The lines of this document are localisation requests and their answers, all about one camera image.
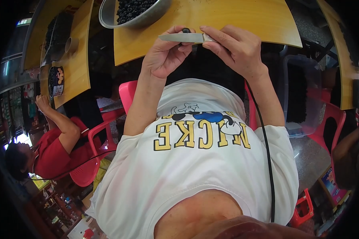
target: black olive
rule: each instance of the black olive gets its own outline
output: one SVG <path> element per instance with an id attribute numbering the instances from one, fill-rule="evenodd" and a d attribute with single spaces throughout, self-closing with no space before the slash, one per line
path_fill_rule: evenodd
<path id="1" fill-rule="evenodd" d="M 184 28 L 184 29 L 182 29 L 182 32 L 183 32 L 183 33 L 191 33 L 191 31 L 190 31 L 189 28 Z"/>

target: white t-shirt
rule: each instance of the white t-shirt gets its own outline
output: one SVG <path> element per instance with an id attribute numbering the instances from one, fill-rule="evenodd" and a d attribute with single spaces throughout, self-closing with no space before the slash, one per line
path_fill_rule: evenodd
<path id="1" fill-rule="evenodd" d="M 122 136 L 86 211 L 108 238 L 153 239 L 158 220 L 207 189 L 230 194 L 244 215 L 270 222 L 271 189 L 262 128 L 243 122 L 242 100 L 219 85 L 183 79 L 166 86 L 158 118 Z M 275 222 L 286 225 L 298 174 L 285 127 L 265 126 L 275 187 Z"/>

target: dark hair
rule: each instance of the dark hair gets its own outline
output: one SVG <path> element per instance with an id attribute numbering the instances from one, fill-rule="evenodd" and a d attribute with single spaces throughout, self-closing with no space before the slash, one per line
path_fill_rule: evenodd
<path id="1" fill-rule="evenodd" d="M 18 180 L 23 181 L 28 178 L 28 172 L 22 172 L 25 168 L 28 158 L 27 155 L 19 151 L 19 147 L 15 143 L 10 143 L 5 151 L 5 163 L 10 175 Z"/>

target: wooden table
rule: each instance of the wooden table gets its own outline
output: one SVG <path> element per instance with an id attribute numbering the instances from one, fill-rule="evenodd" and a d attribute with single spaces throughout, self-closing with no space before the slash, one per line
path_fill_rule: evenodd
<path id="1" fill-rule="evenodd" d="M 157 36 L 173 25 L 209 25 L 217 29 L 227 24 L 247 29 L 263 42 L 302 47 L 298 29 L 284 0 L 173 0 L 168 12 L 153 25 L 138 30 L 114 29 L 116 66 L 146 54 Z"/>
<path id="2" fill-rule="evenodd" d="M 50 67 L 62 66 L 64 69 L 64 90 L 61 96 L 54 97 L 55 108 L 62 106 L 73 97 L 90 89 L 88 35 L 94 1 L 95 0 L 87 0 L 74 14 L 70 36 L 79 39 L 77 51 L 73 54 L 65 53 L 60 61 L 41 67 L 41 94 L 47 96 L 49 95 L 48 72 Z"/>
<path id="3" fill-rule="evenodd" d="M 326 17 L 338 53 L 339 70 L 341 77 L 341 104 L 340 109 L 353 109 L 353 79 L 359 79 L 359 69 L 353 66 L 349 51 L 339 23 L 341 19 L 337 12 L 325 0 L 317 0 Z"/>
<path id="4" fill-rule="evenodd" d="M 21 59 L 22 70 L 40 66 L 42 44 L 52 19 L 64 10 L 74 12 L 81 5 L 79 0 L 40 0 L 25 37 Z"/>

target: poster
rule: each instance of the poster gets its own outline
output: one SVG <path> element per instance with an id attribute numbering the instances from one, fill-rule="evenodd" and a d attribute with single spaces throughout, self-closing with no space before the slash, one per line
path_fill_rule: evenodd
<path id="1" fill-rule="evenodd" d="M 325 185 L 328 193 L 330 194 L 334 206 L 338 205 L 340 200 L 342 200 L 347 193 L 347 190 L 339 189 L 334 180 L 334 173 L 330 167 L 327 172 L 321 177 L 323 184 Z"/>

